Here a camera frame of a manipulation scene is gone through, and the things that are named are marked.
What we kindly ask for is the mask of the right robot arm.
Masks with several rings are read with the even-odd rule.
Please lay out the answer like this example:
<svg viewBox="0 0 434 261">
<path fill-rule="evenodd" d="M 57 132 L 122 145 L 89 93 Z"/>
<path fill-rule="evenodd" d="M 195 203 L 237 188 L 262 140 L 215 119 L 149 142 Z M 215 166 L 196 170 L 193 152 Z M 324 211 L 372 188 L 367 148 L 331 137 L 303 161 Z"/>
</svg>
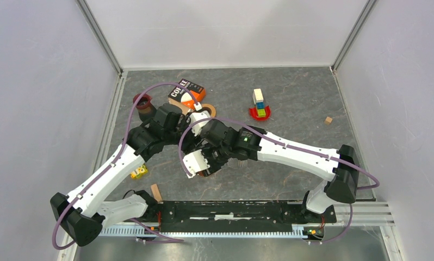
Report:
<svg viewBox="0 0 434 261">
<path fill-rule="evenodd" d="M 191 129 L 206 144 L 199 149 L 207 161 L 205 173 L 219 170 L 230 159 L 278 163 L 316 175 L 322 181 L 306 192 L 301 216 L 314 222 L 333 204 L 356 202 L 359 172 L 356 151 L 349 145 L 340 149 L 320 148 L 281 138 L 255 126 L 236 130 L 219 120 L 203 121 Z"/>
</svg>

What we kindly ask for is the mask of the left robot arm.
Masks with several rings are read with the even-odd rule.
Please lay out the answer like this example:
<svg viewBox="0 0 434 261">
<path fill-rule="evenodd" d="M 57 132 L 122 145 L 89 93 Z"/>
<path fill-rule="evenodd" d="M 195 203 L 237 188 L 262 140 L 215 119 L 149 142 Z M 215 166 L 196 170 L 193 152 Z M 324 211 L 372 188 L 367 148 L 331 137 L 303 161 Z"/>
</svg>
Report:
<svg viewBox="0 0 434 261">
<path fill-rule="evenodd" d="M 129 174 L 165 146 L 181 144 L 182 148 L 192 148 L 197 143 L 197 131 L 207 123 L 209 116 L 203 108 L 184 114 L 181 108 L 165 103 L 146 115 L 141 125 L 128 127 L 122 143 L 95 173 L 67 194 L 58 192 L 51 197 L 57 221 L 53 235 L 62 228 L 72 239 L 70 246 L 86 246 L 102 229 L 118 222 L 132 218 L 152 221 L 157 216 L 157 206 L 145 192 L 135 192 L 113 202 L 105 199 Z"/>
</svg>

